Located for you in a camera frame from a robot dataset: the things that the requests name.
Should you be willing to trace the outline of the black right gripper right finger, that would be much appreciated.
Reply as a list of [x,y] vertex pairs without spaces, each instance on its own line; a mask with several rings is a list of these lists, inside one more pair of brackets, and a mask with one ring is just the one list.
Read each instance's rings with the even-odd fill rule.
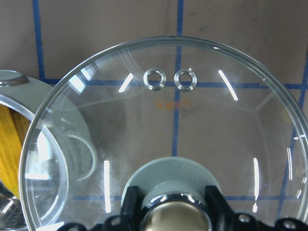
[[214,185],[205,186],[205,202],[214,231],[306,231],[308,225],[295,218],[281,218],[269,226],[247,213],[236,213]]

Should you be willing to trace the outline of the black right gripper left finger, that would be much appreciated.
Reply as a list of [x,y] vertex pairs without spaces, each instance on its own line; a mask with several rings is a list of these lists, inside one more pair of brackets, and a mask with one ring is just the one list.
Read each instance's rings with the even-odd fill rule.
[[140,230],[140,193],[138,186],[129,186],[124,196],[120,214],[110,216],[103,223],[87,229],[81,223],[67,223],[58,231],[139,231]]

